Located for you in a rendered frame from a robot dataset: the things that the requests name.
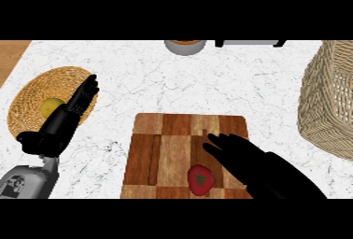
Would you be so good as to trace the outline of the brown wooden surface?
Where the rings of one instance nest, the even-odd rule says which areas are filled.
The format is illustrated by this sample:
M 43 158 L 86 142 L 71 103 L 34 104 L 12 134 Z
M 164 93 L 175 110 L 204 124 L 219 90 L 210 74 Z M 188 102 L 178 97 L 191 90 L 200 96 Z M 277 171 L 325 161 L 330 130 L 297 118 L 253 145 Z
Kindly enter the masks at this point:
M 0 40 L 0 88 L 31 44 L 30 40 Z

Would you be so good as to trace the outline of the brown wooden cutting board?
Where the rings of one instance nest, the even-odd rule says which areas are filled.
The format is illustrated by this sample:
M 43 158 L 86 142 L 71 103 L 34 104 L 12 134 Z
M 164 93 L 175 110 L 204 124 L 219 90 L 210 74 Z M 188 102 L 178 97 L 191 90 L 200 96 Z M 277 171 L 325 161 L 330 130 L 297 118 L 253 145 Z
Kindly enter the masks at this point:
M 139 113 L 121 187 L 124 199 L 192 198 L 189 180 L 197 164 L 212 172 L 214 185 L 206 199 L 248 199 L 245 186 L 203 145 L 209 134 L 248 136 L 245 118 L 223 115 Z

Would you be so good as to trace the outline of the red tomato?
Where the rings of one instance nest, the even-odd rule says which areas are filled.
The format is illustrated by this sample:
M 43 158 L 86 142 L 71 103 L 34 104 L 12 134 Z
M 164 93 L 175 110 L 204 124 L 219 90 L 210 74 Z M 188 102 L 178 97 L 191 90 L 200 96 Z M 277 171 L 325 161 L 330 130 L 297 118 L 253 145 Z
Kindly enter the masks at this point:
M 197 196 L 206 195 L 214 187 L 213 172 L 201 164 L 195 164 L 188 171 L 188 183 L 191 192 Z

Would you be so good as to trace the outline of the tan wicker basket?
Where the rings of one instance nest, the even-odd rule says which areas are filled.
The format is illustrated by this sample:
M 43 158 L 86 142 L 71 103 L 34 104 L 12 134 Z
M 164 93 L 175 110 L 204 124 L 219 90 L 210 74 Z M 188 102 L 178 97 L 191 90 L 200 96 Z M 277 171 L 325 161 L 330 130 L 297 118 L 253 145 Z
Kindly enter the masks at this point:
M 324 40 L 305 69 L 299 103 L 302 137 L 353 161 L 353 40 Z

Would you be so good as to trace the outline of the grey round pot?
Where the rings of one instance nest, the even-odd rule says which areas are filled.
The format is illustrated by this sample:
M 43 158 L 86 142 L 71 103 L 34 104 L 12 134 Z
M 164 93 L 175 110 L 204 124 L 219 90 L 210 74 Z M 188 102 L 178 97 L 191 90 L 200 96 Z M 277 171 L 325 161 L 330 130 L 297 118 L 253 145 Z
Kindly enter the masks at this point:
M 170 52 L 180 56 L 191 56 L 201 52 L 206 46 L 206 40 L 195 41 L 164 41 L 166 48 Z

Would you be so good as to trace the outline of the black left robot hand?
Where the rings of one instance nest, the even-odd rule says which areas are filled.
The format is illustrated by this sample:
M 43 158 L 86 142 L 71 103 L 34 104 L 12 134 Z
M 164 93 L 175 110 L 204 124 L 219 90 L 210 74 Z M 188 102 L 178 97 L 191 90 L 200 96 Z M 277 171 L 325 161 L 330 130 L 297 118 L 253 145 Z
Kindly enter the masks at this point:
M 89 75 L 77 88 L 70 102 L 52 112 L 37 132 L 25 131 L 17 136 L 22 151 L 31 155 L 58 157 L 73 140 L 80 118 L 99 92 L 96 75 Z

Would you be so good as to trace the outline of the round woven wicker placemat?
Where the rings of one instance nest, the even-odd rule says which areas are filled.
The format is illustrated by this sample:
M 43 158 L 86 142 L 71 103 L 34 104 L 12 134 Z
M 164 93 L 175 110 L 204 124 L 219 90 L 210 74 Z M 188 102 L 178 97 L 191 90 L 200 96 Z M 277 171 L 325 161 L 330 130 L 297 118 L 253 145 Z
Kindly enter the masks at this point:
M 62 66 L 42 73 L 22 87 L 11 103 L 8 125 L 12 136 L 39 131 L 48 119 L 43 104 L 53 99 L 67 103 L 92 72 L 79 66 Z

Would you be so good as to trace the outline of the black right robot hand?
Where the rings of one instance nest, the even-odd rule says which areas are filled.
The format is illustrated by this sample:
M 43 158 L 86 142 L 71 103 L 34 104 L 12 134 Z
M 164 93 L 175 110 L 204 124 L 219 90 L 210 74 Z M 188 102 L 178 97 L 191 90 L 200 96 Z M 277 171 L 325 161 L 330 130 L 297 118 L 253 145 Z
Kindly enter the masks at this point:
M 257 200 L 325 200 L 327 197 L 303 172 L 274 152 L 265 152 L 235 134 L 209 134 L 204 150 L 245 185 Z

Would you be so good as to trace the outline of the yellow-green round fruit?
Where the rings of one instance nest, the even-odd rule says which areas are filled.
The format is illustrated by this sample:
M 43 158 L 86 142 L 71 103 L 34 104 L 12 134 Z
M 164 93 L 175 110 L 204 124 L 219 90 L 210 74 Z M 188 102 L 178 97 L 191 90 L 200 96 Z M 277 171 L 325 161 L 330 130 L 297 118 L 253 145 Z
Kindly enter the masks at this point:
M 49 98 L 45 100 L 40 110 L 42 115 L 45 118 L 48 118 L 55 111 L 55 109 L 64 104 L 64 101 L 59 98 Z

